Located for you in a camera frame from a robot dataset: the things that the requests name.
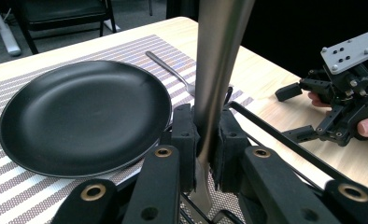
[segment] placemat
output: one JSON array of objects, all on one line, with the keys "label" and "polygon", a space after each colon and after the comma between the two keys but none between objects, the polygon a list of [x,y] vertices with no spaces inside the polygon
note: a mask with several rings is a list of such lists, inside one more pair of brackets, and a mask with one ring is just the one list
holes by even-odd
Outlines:
[{"label": "placemat", "polygon": [[[45,72],[83,61],[109,60],[125,62],[142,67],[157,77],[167,88],[172,106],[190,103],[193,97],[185,91],[185,86],[158,64],[145,55],[151,50],[162,60],[176,69],[190,83],[195,83],[196,63],[190,57],[169,45],[156,35],[136,39],[132,42],[105,49],[94,54],[73,59],[69,62],[55,64],[19,77],[0,82],[0,115],[9,99],[26,83]],[[248,106],[252,99],[234,88],[232,100]],[[140,171],[142,161],[124,170],[99,175],[95,178],[110,179],[119,184]],[[49,223],[66,196],[78,184],[87,180],[55,178],[38,175],[27,171],[9,159],[0,146],[0,224],[1,223]],[[215,206],[209,214],[211,217],[227,204],[230,206],[235,197],[229,194],[215,196]]]}]

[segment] black chair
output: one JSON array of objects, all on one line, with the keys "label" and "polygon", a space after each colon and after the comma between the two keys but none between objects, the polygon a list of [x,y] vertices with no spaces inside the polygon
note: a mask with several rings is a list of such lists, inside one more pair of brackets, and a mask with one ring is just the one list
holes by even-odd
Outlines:
[{"label": "black chair", "polygon": [[8,4],[12,8],[12,12],[33,54],[38,53],[34,40],[57,35],[32,37],[29,31],[43,31],[100,22],[99,28],[59,35],[100,30],[100,36],[102,36],[104,21],[111,20],[112,32],[117,32],[111,0],[8,0]]}]

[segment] metal plate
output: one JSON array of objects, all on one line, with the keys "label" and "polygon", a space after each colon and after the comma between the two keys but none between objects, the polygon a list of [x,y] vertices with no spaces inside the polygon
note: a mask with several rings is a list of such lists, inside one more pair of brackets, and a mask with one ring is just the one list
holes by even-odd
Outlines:
[{"label": "metal plate", "polygon": [[100,175],[154,146],[171,107],[162,82],[141,68],[74,63],[35,78],[12,97],[0,118],[0,143],[18,165],[42,175]]}]

